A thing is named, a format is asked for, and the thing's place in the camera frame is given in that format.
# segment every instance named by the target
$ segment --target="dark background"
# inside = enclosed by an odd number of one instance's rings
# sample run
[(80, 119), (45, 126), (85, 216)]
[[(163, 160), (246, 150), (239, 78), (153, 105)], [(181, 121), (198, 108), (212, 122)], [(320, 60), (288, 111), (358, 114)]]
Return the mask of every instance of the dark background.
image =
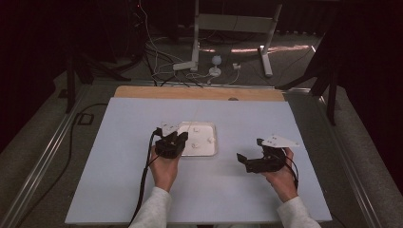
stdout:
[[(172, 40), (180, 36), (178, 25), (192, 24), (192, 1), (143, 2), (149, 22)], [(223, 8), (218, 1), (205, 0), (201, 11), (266, 16), (274, 9), (274, 5), (253, 7), (258, 0), (231, 4)], [(277, 27), (280, 34), (326, 33), (307, 71), (342, 60), (338, 84), (346, 88), (400, 191), (401, 15), (398, 1), (290, 1), (284, 3)], [(109, 62), (142, 55), (144, 40), (130, 31), (143, 25), (144, 16), (135, 2), (125, 0), (2, 1), (0, 150), (54, 91), (52, 80), (66, 70), (67, 49), (78, 48)]]

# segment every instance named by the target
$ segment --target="human hand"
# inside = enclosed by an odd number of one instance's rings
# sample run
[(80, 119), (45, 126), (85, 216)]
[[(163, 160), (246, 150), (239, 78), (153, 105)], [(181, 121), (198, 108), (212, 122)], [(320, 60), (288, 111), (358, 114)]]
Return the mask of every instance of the human hand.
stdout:
[(179, 155), (176, 159), (165, 159), (158, 157), (155, 146), (151, 148), (150, 168), (156, 187), (169, 192), (178, 174)]
[[(288, 159), (286, 159), (286, 163), (291, 167), (294, 153), (290, 148), (284, 149), (285, 156), (288, 157)], [(282, 167), (277, 172), (265, 172), (261, 174), (266, 177), (267, 181), (271, 183), (282, 202), (286, 202), (298, 196), (297, 189), (294, 184), (293, 174), (287, 166)]]

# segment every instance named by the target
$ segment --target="electrical wire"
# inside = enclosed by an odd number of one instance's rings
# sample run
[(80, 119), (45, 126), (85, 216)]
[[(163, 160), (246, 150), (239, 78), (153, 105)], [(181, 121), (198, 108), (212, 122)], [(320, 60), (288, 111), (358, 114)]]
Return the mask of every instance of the electrical wire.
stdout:
[(17, 225), (15, 227), (20, 227), (24, 221), (27, 219), (27, 217), (32, 213), (32, 211), (39, 205), (39, 203), (45, 198), (45, 196), (53, 189), (53, 187), (59, 182), (59, 180), (63, 177), (63, 175), (66, 173), (67, 168), (70, 164), (71, 157), (72, 157), (72, 145), (73, 145), (73, 129), (74, 125), (77, 123), (77, 120), (79, 117), (81, 117), (86, 110), (93, 106), (97, 105), (107, 105), (107, 104), (92, 104), (90, 106), (85, 107), (82, 111), (78, 112), (73, 120), (73, 123), (71, 124), (71, 129), (70, 129), (70, 140), (69, 140), (69, 145), (68, 145), (68, 157), (67, 161), (65, 164), (65, 167), (63, 167), (62, 172), (59, 174), (59, 176), (56, 178), (56, 180), (53, 182), (53, 184), (48, 188), (48, 190), (42, 195), (41, 198), (39, 198), (33, 205), (28, 209), (28, 211), (24, 214), (24, 216), (18, 221)]
[[(153, 50), (153, 49), (148, 49), (147, 47), (145, 48), (145, 52), (146, 52), (147, 54), (149, 54), (149, 55), (155, 57), (156, 55), (152, 53), (152, 52), (155, 52), (155, 51), (152, 51), (152, 50)], [(162, 54), (162, 53), (160, 53), (160, 54), (161, 54), (164, 58), (161, 57), (161, 56), (158, 56), (159, 59), (164, 60), (164, 61), (166, 61), (167, 63), (173, 63), (173, 62), (174, 62), (168, 55), (165, 55), (165, 54)]]
[[(317, 41), (315, 42), (315, 44), (314, 44), (313, 46), (316, 46), (319, 41), (320, 41), (320, 39), (317, 39)], [(283, 70), (281, 71), (281, 73), (279, 74), (278, 81), (277, 81), (276, 83), (274, 83), (273, 85), (274, 85), (274, 86), (278, 86), (278, 84), (281, 82), (281, 79), (282, 79), (282, 76), (283, 76), (284, 72), (285, 72), (286, 70), (288, 70), (288, 69), (289, 69), (292, 65), (294, 65), (296, 62), (298, 62), (299, 60), (301, 60), (301, 59), (303, 59), (305, 56), (307, 56), (309, 52), (311, 52), (311, 48), (309, 48), (308, 51), (305, 52), (305, 54), (303, 54), (301, 57), (297, 58), (294, 62), (292, 62), (290, 65), (288, 65), (285, 69), (283, 69)]]
[(229, 85), (233, 84), (234, 82), (236, 82), (238, 80), (238, 78), (240, 77), (240, 69), (237, 69), (237, 72), (238, 72), (237, 78), (235, 78), (235, 80), (232, 81), (231, 83), (224, 84), (223, 86), (229, 86)]
[(174, 78), (175, 78), (175, 75), (172, 76), (172, 77), (170, 77), (170, 78), (168, 78), (168, 79), (166, 79), (165, 81), (163, 81), (163, 83), (162, 83), (160, 86), (165, 85), (167, 82), (171, 81), (171, 80), (174, 79)]
[(283, 161), (279, 156), (277, 156), (276, 154), (270, 154), (271, 157), (274, 157), (275, 159), (278, 160), (278, 162), (284, 162), (284, 166), (287, 167), (290, 171), (291, 174), (293, 175), (293, 179), (294, 179), (294, 186), (296, 187), (296, 189), (298, 190), (298, 182), (299, 182), (299, 173), (298, 173), (298, 169), (297, 169), (297, 165), (294, 163), (294, 161), (290, 158), (288, 158), (287, 156), (285, 156), (285, 159), (288, 159), (289, 161), (291, 161), (291, 163), (294, 165), (294, 167), (296, 168), (296, 172), (294, 172), (293, 167), (291, 167), (286, 161)]
[(176, 75), (176, 71), (174, 71), (174, 76), (175, 76), (176, 79), (178, 79), (179, 83), (182, 83), (187, 87), (190, 87), (186, 82), (183, 82), (180, 78), (178, 78), (178, 76)]
[(151, 64), (150, 64), (150, 62), (149, 62), (149, 60), (148, 60), (147, 53), (146, 53), (146, 51), (144, 51), (144, 52), (145, 52), (145, 54), (144, 54), (145, 65), (148, 66), (148, 69), (149, 69), (150, 74), (151, 74), (151, 78), (152, 78), (152, 80), (153, 80), (153, 82), (154, 82), (154, 86), (158, 86), (158, 85), (157, 85), (157, 81), (156, 81), (155, 78), (152, 76), (154, 73), (153, 73), (153, 71), (152, 71)]
[(131, 218), (131, 221), (130, 221), (129, 225), (133, 222), (134, 218), (136, 218), (137, 214), (140, 211), (140, 208), (142, 207), (143, 197), (144, 197), (145, 178), (147, 177), (148, 166), (152, 162), (154, 162), (156, 159), (159, 158), (159, 156), (158, 156), (153, 161), (149, 161), (150, 158), (151, 158), (152, 143), (153, 143), (153, 140), (154, 140), (154, 136), (156, 134), (157, 134), (157, 132), (153, 131), (153, 133), (151, 134), (151, 137), (150, 137), (150, 141), (148, 143), (148, 153), (147, 153), (147, 158), (146, 158), (146, 161), (145, 161), (145, 167), (144, 167), (143, 174), (142, 174), (142, 182), (140, 183), (139, 199), (137, 200), (136, 210), (134, 211), (133, 217)]
[(167, 56), (170, 56), (170, 57), (173, 57), (173, 58), (176, 58), (176, 59), (180, 60), (181, 63), (183, 63), (183, 62), (184, 62), (183, 59), (181, 59), (181, 58), (179, 58), (179, 57), (177, 57), (177, 56), (174, 56), (174, 55), (171, 55), (171, 54), (168, 54), (168, 53), (165, 53), (165, 52), (163, 52), (163, 51), (158, 50), (157, 46), (154, 44), (153, 40), (151, 39), (151, 36), (150, 36), (150, 33), (149, 33), (149, 29), (148, 29), (148, 15), (147, 15), (147, 13), (145, 12), (145, 10), (143, 9), (142, 0), (139, 0), (139, 7), (140, 7), (140, 10), (141, 10), (141, 11), (143, 12), (143, 14), (144, 14), (144, 17), (145, 17), (145, 30), (146, 30), (147, 35), (148, 35), (148, 40), (149, 40), (149, 42), (151, 43), (152, 46), (150, 46), (148, 43), (145, 43), (145, 45), (148, 46), (149, 48), (153, 49), (153, 50), (155, 51), (155, 53), (156, 53), (156, 55), (155, 55), (155, 66), (154, 66), (154, 70), (156, 69), (156, 67), (157, 67), (157, 65), (158, 65), (158, 54), (159, 54), (159, 53), (164, 54), (164, 55), (167, 55)]
[(198, 73), (188, 73), (188, 74), (186, 74), (184, 77), (185, 77), (186, 79), (188, 79), (188, 80), (191, 80), (191, 79), (189, 78), (189, 75), (192, 75), (192, 76), (193, 76), (192, 79), (193, 79), (194, 81), (196, 81), (196, 82), (198, 82), (198, 83), (200, 83), (200, 84), (203, 84), (202, 82), (200, 82), (199, 80), (197, 80), (197, 78), (206, 78), (206, 77), (209, 77), (209, 76), (210, 76), (210, 73), (207, 73), (207, 74), (205, 74), (205, 75), (201, 75), (201, 74), (198, 74)]
[(180, 73), (183, 74), (184, 78), (189, 80), (191, 83), (195, 84), (198, 87), (203, 87), (202, 85), (199, 85), (198, 82), (196, 82), (196, 81), (194, 81), (194, 80), (192, 80), (190, 78), (186, 78), (186, 74), (183, 71), (180, 71)]

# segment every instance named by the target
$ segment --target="black hand controller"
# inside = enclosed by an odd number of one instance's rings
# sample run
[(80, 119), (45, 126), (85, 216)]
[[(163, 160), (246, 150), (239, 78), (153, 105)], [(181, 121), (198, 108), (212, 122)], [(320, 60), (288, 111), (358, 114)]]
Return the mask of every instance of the black hand controller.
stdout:
[(178, 135), (178, 132), (174, 131), (164, 136), (163, 130), (157, 127), (155, 135), (161, 137), (160, 140), (155, 142), (156, 154), (166, 159), (175, 159), (183, 152), (189, 134), (183, 132)]
[(262, 142), (262, 139), (257, 139), (258, 145), (263, 148), (261, 159), (248, 160), (237, 153), (238, 162), (246, 166), (247, 173), (277, 172), (285, 165), (286, 157), (283, 149), (263, 145)]

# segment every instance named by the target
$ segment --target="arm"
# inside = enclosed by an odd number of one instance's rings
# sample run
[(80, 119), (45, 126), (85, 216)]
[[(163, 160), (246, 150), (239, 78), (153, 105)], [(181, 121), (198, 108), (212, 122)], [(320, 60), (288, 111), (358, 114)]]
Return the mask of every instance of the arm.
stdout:
[(180, 157), (181, 155), (174, 160), (158, 157), (153, 146), (150, 167), (155, 187), (152, 189), (150, 198), (144, 203), (139, 214), (130, 224), (130, 228), (166, 227), (166, 218), (172, 202), (169, 191), (178, 174)]
[[(294, 153), (290, 148), (285, 148), (285, 154), (288, 158), (287, 164), (291, 167)], [(278, 209), (278, 214), (285, 228), (320, 227), (310, 217), (308, 210), (298, 196), (293, 175), (288, 167), (284, 166), (278, 172), (262, 173), (262, 175), (271, 183), (279, 199), (283, 202)]]

